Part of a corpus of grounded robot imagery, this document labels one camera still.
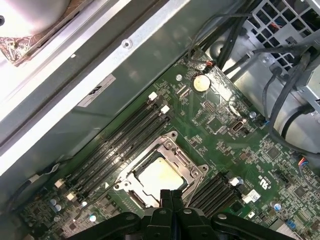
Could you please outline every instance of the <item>screw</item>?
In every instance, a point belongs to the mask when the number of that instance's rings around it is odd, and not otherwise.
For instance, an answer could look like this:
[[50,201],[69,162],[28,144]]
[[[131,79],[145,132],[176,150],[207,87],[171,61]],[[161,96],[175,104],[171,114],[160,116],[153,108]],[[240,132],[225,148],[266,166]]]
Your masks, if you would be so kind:
[[170,142],[168,142],[168,143],[166,144],[166,147],[167,147],[168,149],[170,149],[170,148],[172,147],[172,144],[171,144]]
[[126,218],[125,218],[126,220],[128,220],[128,221],[130,221],[130,220],[133,220],[133,219],[135,219],[135,216],[133,216],[133,215],[130,215],[130,216],[127,216]]
[[185,213],[185,214],[191,214],[192,211],[191,211],[190,209],[185,209],[185,210],[183,210],[183,213]]
[[181,81],[182,80],[182,75],[181,74],[178,74],[177,76],[175,76],[175,79],[177,81]]
[[124,47],[125,49],[130,49],[132,47],[132,41],[129,39],[125,39],[122,41],[121,43],[122,47]]
[[218,219],[226,220],[226,219],[227,219],[227,216],[224,215],[224,214],[218,214]]
[[264,64],[266,64],[267,62],[269,62],[269,60],[270,60],[270,58],[265,57],[265,58],[262,60],[262,62],[263,62]]

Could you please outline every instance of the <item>chip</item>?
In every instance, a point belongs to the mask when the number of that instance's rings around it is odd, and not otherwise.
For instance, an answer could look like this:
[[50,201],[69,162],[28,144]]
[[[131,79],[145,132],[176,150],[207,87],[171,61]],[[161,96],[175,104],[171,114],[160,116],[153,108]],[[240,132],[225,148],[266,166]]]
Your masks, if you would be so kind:
[[240,209],[242,209],[243,206],[241,205],[240,202],[236,201],[234,204],[231,205],[231,209],[234,213],[237,213],[240,211]]
[[299,198],[302,198],[302,197],[306,194],[306,191],[305,191],[305,189],[304,189],[302,186],[300,186],[300,187],[298,187],[298,188],[294,191],[294,193],[295,193]]
[[74,223],[71,223],[70,226],[69,226],[69,228],[73,231],[73,230],[75,230],[77,227],[76,227],[76,225],[75,225]]
[[280,152],[276,147],[273,147],[267,152],[267,154],[271,159],[275,159],[276,157],[278,157]]
[[318,231],[320,227],[320,221],[317,219],[310,227],[313,231]]

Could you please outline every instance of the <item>integrated circuit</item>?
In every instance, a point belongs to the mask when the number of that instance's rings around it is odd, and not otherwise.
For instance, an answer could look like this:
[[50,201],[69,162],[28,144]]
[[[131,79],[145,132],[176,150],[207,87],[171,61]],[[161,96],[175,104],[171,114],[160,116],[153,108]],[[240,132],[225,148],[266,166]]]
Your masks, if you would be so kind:
[[280,151],[274,146],[272,147],[266,154],[268,154],[268,156],[274,160],[276,157],[279,156]]
[[306,190],[304,189],[303,186],[299,186],[294,193],[299,197],[302,198],[306,194]]

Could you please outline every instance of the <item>gray metal frame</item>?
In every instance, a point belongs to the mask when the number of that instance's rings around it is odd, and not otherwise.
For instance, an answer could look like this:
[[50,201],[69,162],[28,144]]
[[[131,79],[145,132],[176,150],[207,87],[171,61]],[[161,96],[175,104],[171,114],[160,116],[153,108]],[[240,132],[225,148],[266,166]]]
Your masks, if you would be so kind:
[[[117,43],[108,57],[61,100],[52,102],[54,107],[1,156],[0,202],[38,170],[74,156],[185,52],[210,16],[234,5],[233,0],[170,0],[125,38],[132,42],[131,48]],[[110,73],[116,80],[106,90],[88,107],[76,106]]]

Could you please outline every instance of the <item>capacitor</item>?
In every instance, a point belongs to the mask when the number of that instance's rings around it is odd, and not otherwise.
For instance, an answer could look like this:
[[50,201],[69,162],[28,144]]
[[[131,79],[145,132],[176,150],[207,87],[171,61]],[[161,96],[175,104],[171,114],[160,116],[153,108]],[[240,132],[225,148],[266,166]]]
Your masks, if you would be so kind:
[[52,198],[52,199],[50,200],[50,203],[51,203],[53,206],[55,206],[55,205],[57,204],[57,200],[54,199],[54,198]]
[[53,221],[55,221],[56,223],[59,222],[61,220],[61,217],[60,216],[55,216],[53,218]]
[[280,211],[281,210],[281,204],[280,203],[278,203],[277,201],[272,201],[272,202],[270,202],[270,206],[274,209],[274,210],[276,210],[276,211]]
[[206,75],[198,75],[192,81],[192,88],[197,93],[205,93],[211,86],[211,80]]
[[251,112],[249,113],[249,117],[250,117],[251,119],[255,119],[255,118],[257,117],[257,113],[256,113],[255,111],[251,111]]
[[59,204],[55,205],[54,207],[55,207],[55,210],[56,210],[57,212],[60,212],[61,209],[62,209],[62,206],[59,205]]
[[89,217],[89,220],[90,222],[95,222],[97,220],[97,216],[95,214],[92,214],[90,217]]

